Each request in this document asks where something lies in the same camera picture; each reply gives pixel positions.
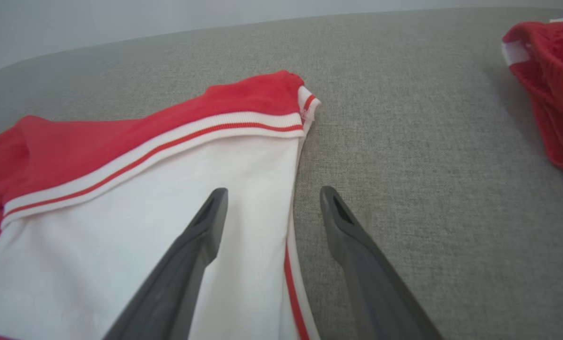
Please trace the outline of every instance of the red stripe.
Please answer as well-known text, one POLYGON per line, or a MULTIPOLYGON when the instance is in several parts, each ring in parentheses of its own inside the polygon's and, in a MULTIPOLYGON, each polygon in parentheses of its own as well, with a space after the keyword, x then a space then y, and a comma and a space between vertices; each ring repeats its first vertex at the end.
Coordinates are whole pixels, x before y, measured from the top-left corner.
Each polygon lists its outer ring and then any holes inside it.
POLYGON ((288 257, 288 245, 286 245, 286 258, 283 261, 284 273, 286 273, 286 284, 288 285, 288 293, 290 295, 290 305, 292 306, 292 314, 294 315, 294 323, 299 331, 300 340, 309 340, 307 326, 300 311, 299 299, 296 296, 296 288, 294 288, 294 278, 292 277, 292 267, 290 267, 290 257, 288 257))
POLYGON ((166 144, 162 144, 162 145, 158 146, 157 148, 152 149, 152 151, 146 153, 145 155, 143 155, 143 157, 141 157, 141 158, 137 159, 136 161, 128 164, 127 166, 124 166, 124 168, 114 172, 113 174, 109 175, 107 178, 100 181, 99 183, 96 183, 92 187, 87 187, 84 190, 81 190, 81 191, 78 191, 78 192, 75 192, 73 194, 69 194, 69 195, 66 195, 66 196, 61 196, 59 198, 53 198, 51 200, 46 200, 46 201, 42 201, 42 202, 27 204, 27 205, 21 206, 21 207, 16 207, 15 209, 12 209, 8 213, 6 213, 5 217, 7 217, 8 215, 11 215, 12 213, 16 213, 18 211, 22 211, 22 210, 25 210, 25 209, 30 209, 30 208, 37 207, 37 206, 43 206, 43 205, 51 204, 51 203, 55 203, 55 202, 61 202, 61 201, 64 201, 64 200, 69 200, 70 198, 75 198, 75 197, 78 197, 78 196, 86 195, 89 192, 94 191, 94 190, 98 189, 99 187, 102 187, 107 182, 113 180, 117 176, 124 174, 124 172, 128 172, 132 168, 137 167, 139 164, 147 161, 150 157, 152 157, 153 155, 155 155, 156 153, 158 153, 162 150, 171 148, 172 146, 181 144, 183 142, 186 142, 188 140, 202 136, 202 135, 207 134, 207 133, 212 133, 214 131, 219 131, 219 130, 224 130, 224 129, 237 129, 237 128, 262 128, 262 129, 267 129, 267 130, 271 130, 271 131, 287 132, 287 131, 302 130, 303 126, 302 125, 292 125, 291 127, 271 127, 269 125, 265 125, 265 124, 261 124, 261 123, 228 123, 228 124, 215 125, 214 127, 208 127, 206 129, 196 131, 192 134, 189 134, 189 135, 184 136, 182 138, 178 138, 178 139, 173 140, 171 142, 167 142, 166 144))
POLYGON ((315 99, 315 95, 312 94, 309 96, 309 98, 307 98, 307 101, 305 102, 305 106, 303 106, 303 109, 308 110, 309 109, 309 105, 311 105, 311 102, 315 99))

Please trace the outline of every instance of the gray textured fabric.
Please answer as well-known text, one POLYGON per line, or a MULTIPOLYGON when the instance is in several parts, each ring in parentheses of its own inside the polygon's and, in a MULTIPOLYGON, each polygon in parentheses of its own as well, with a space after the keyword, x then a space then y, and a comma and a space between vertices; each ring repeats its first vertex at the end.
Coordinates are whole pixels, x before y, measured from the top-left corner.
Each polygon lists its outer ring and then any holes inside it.
POLYGON ((168 34, 0 70, 0 132, 26 114, 141 118, 214 84, 293 71, 323 102, 295 222, 323 339, 354 339, 318 191, 333 185, 448 338, 563 340, 563 172, 500 55, 563 11, 439 9, 168 34))

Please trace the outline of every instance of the gray tablecloth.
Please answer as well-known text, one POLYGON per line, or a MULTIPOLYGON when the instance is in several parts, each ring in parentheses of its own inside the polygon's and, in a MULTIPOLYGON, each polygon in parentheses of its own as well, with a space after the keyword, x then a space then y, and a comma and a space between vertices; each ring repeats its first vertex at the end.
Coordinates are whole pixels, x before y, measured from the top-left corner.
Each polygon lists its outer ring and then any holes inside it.
POLYGON ((295 191, 321 337, 356 337, 318 206, 333 185, 448 338, 563 340, 563 172, 500 54, 563 11, 314 17, 59 52, 0 70, 0 132, 26 114, 141 118, 210 85, 288 69, 323 102, 295 191))

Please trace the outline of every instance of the crumpled red garment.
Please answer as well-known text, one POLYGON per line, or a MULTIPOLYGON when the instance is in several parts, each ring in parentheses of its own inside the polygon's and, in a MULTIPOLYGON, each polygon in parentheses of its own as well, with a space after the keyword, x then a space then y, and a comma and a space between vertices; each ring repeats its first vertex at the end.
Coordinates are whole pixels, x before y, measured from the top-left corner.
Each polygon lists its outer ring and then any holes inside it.
POLYGON ((502 39, 502 52, 529 93, 548 158, 563 169, 563 21, 514 26, 502 39))

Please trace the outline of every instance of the garment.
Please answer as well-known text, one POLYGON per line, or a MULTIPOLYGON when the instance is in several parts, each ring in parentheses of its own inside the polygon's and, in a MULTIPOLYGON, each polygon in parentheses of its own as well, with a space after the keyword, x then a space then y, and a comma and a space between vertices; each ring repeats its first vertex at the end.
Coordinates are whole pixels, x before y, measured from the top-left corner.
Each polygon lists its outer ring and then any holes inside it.
POLYGON ((502 53, 529 93, 548 158, 563 169, 563 19, 514 26, 502 53))
POLYGON ((280 71, 139 120, 0 135, 0 335, 100 339, 210 192, 229 190, 189 338, 317 339, 292 191, 319 100, 280 71))

